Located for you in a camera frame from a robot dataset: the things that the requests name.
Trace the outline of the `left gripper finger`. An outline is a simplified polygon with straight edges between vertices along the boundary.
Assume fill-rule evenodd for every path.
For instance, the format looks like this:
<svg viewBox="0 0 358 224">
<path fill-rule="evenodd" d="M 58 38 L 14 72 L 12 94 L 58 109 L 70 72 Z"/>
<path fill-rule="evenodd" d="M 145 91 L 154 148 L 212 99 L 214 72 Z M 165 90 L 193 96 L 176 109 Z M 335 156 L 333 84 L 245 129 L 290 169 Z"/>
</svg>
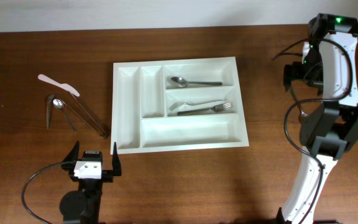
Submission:
<svg viewBox="0 0 358 224">
<path fill-rule="evenodd" d="M 112 152 L 112 171 L 113 176 L 121 176 L 122 175 L 122 167 L 119 159 L 119 154 L 117 151 L 117 144 L 114 142 L 113 152 Z"/>
<path fill-rule="evenodd" d="M 73 146 L 73 149 L 64 158 L 63 162 L 76 161 L 78 159 L 79 148 L 80 148 L 80 142 L 77 141 Z"/>
</svg>

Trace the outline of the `steel spoon bowl down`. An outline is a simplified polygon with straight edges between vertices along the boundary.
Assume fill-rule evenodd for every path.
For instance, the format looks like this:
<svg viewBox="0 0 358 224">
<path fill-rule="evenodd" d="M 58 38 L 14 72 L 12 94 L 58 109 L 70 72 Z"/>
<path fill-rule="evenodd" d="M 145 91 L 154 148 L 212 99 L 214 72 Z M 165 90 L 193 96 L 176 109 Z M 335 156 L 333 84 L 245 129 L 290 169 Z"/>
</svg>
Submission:
<svg viewBox="0 0 358 224">
<path fill-rule="evenodd" d="M 296 103 L 298 110 L 300 112 L 299 117 L 298 117 L 299 122 L 303 123 L 308 118 L 309 115 L 303 111 L 302 106 L 298 103 L 298 98 L 296 97 L 296 93 L 295 93 L 294 89 L 292 87 L 290 87 L 289 91 L 290 91 L 290 94 L 291 94 L 291 96 L 292 96 L 294 102 Z"/>
</svg>

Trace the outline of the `large steel fork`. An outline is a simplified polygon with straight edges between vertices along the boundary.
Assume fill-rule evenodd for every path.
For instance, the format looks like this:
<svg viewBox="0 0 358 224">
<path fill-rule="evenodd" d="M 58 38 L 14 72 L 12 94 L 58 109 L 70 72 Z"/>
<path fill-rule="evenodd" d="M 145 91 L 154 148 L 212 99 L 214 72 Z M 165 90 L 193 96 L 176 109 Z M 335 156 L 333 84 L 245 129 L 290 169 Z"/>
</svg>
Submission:
<svg viewBox="0 0 358 224">
<path fill-rule="evenodd" d="M 222 111 L 225 111 L 225 110 L 229 110 L 231 108 L 232 108 L 232 103 L 228 102 L 228 103 L 222 103 L 222 104 L 219 104 L 219 105 L 215 105 L 215 106 L 210 107 L 210 108 L 202 108 L 202 109 L 188 110 L 188 111 L 179 111 L 177 113 L 177 115 L 178 116 L 189 115 L 189 114 L 200 113 L 200 112 L 204 112 L 204 111 L 213 111 L 215 113 L 218 113 L 218 112 L 222 112 Z"/>
</svg>

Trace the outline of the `large steel spoon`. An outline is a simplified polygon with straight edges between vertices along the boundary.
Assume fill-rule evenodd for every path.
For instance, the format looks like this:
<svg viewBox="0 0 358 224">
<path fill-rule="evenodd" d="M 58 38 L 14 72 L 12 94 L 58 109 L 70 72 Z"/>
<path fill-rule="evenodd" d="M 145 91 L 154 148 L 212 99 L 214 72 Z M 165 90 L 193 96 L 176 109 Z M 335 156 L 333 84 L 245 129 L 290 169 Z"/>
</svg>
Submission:
<svg viewBox="0 0 358 224">
<path fill-rule="evenodd" d="M 169 82 L 178 88 L 185 88 L 188 85 L 208 85 L 208 86 L 222 86 L 222 82 L 191 82 L 182 77 L 170 77 Z"/>
</svg>

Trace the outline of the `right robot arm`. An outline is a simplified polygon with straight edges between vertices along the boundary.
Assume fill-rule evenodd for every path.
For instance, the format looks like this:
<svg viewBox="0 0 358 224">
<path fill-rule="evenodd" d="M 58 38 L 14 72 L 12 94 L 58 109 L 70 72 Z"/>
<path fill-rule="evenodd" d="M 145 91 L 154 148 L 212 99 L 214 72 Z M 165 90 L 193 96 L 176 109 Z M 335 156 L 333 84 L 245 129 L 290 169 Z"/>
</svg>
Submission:
<svg viewBox="0 0 358 224">
<path fill-rule="evenodd" d="M 319 13 L 300 43 L 302 60 L 284 67 L 283 86 L 293 91 L 292 82 L 301 81 L 317 88 L 318 97 L 295 100 L 285 113 L 285 136 L 302 156 L 291 194 L 274 223 L 314 223 L 328 175 L 358 140 L 357 19 Z"/>
</svg>

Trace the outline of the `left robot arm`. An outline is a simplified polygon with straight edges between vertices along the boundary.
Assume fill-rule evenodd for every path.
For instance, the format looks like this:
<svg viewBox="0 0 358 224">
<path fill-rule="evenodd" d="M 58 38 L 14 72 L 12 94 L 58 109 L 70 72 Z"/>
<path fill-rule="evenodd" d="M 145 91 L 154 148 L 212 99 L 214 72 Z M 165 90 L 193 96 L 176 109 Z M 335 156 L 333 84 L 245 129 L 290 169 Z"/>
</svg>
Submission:
<svg viewBox="0 0 358 224">
<path fill-rule="evenodd" d="M 113 145 L 112 169 L 103 169 L 103 154 L 100 151 L 85 151 L 79 158 L 80 143 L 64 158 L 62 169 L 70 179 L 78 183 L 78 189 L 66 193 L 59 209 L 64 223 L 98 224 L 103 184 L 111 183 L 122 175 L 117 146 Z"/>
</svg>

